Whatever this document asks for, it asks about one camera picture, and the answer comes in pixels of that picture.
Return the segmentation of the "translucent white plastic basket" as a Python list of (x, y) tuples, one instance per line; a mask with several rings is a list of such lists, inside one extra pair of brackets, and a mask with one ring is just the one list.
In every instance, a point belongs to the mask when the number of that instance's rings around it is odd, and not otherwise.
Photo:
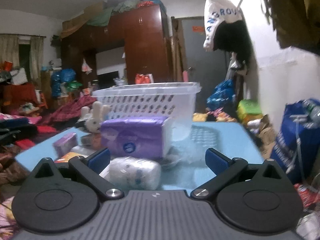
[(100, 89), (93, 96), (111, 106), (110, 119), (129, 116), (166, 116), (172, 121), (173, 141), (189, 137), (198, 82), (164, 82)]

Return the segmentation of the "green yellow box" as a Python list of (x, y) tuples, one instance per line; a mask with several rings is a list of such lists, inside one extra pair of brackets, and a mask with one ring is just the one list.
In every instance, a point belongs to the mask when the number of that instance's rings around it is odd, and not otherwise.
[(239, 102), (237, 115), (243, 124), (263, 117), (259, 103), (250, 99), (243, 99)]

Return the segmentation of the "olive hanging garment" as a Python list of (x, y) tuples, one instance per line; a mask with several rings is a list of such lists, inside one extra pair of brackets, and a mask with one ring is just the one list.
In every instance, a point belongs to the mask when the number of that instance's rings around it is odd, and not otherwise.
[(319, 0), (265, 0), (280, 48), (319, 55)]

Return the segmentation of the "dark red wooden wardrobe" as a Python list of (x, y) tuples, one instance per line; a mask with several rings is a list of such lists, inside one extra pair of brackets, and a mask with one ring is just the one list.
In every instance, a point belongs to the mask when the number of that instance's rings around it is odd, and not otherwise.
[(86, 61), (97, 76), (97, 53), (123, 47), (127, 80), (135, 82), (137, 74), (152, 74), (155, 82), (173, 80), (172, 55), (167, 15), (158, 4), (111, 16), (105, 27), (84, 24), (61, 41), (63, 68), (72, 68), (83, 84), (89, 79), (81, 71)]

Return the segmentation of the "white plush bunny toy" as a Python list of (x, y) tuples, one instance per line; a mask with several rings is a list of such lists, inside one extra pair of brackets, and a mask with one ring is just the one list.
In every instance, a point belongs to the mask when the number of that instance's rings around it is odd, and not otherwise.
[(93, 102), (91, 108), (84, 106), (80, 110), (80, 118), (75, 127), (83, 128), (89, 133), (99, 133), (101, 124), (107, 120), (110, 111), (110, 105), (103, 105), (99, 101)]

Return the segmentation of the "orange white hanging bag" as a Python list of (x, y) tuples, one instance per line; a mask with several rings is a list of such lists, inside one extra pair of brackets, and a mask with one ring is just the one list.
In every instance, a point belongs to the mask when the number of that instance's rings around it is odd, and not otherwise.
[(152, 74), (136, 74), (135, 77), (135, 84), (150, 84), (154, 83), (153, 75)]

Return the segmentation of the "blue bags pile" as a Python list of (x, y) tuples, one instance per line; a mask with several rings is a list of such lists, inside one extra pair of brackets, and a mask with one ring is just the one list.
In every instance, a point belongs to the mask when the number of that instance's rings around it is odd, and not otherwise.
[(53, 72), (50, 85), (53, 98), (65, 96), (69, 92), (74, 92), (82, 87), (82, 84), (76, 81), (76, 72), (70, 68)]

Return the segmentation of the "white black hanging jacket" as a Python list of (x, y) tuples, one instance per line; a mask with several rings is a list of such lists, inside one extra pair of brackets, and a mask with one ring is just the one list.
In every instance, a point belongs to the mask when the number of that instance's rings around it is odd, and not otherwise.
[(205, 51), (235, 53), (240, 64), (249, 64), (252, 45), (239, 9), (229, 0), (206, 0), (204, 5)]

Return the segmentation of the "large purple tissue pack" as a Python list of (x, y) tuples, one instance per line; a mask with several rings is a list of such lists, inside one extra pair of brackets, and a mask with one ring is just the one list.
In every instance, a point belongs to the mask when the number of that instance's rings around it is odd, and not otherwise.
[(114, 157), (159, 160), (171, 148), (172, 120), (165, 116), (106, 120), (100, 126), (101, 145)]

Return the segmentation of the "blue woven shopping bag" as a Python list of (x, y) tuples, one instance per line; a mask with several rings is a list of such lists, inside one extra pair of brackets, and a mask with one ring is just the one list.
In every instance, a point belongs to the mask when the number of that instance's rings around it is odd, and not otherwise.
[(310, 175), (319, 151), (319, 107), (313, 98), (285, 106), (280, 130), (270, 158), (274, 159), (293, 184), (302, 183)]

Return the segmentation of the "orange flat packet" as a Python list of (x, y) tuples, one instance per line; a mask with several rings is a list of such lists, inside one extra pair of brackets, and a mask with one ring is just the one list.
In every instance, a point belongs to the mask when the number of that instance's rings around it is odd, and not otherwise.
[(69, 162), (70, 159), (77, 157), (77, 156), (84, 156), (83, 154), (80, 153), (76, 153), (76, 152), (69, 152), (67, 154), (65, 154), (64, 156), (62, 156), (61, 158), (57, 159), (55, 161), (55, 163), (67, 163)]

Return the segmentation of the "magenta plaid blanket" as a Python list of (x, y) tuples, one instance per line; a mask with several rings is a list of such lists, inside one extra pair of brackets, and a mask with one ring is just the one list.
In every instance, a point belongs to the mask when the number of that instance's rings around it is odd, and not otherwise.
[(43, 117), (37, 124), (52, 126), (56, 122), (67, 122), (68, 120), (79, 118), (82, 107), (91, 107), (96, 98), (85, 95), (61, 106), (54, 113)]

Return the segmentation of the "blue plastic bag by door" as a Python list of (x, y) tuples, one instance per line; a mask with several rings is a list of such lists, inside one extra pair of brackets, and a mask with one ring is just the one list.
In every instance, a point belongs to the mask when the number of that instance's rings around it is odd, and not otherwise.
[(218, 84), (212, 95), (207, 98), (207, 108), (214, 111), (218, 108), (224, 107), (226, 104), (235, 103), (235, 90), (232, 79), (225, 80)]

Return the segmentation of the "grey door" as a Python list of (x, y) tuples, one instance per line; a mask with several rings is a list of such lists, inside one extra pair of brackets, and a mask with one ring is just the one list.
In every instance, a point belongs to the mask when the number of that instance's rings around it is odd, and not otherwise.
[(202, 17), (181, 20), (183, 48), (185, 53), (184, 68), (188, 71), (190, 82), (198, 82), (201, 91), (196, 96), (196, 111), (204, 112), (207, 98), (214, 88), (225, 80), (228, 54), (225, 51), (205, 51), (206, 39), (204, 19)]

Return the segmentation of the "small purple tissue pack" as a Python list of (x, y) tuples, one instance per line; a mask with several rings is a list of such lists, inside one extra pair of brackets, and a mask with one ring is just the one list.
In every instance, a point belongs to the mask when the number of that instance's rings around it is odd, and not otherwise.
[(63, 157), (75, 146), (78, 146), (76, 133), (68, 133), (53, 143), (53, 148), (58, 157)]

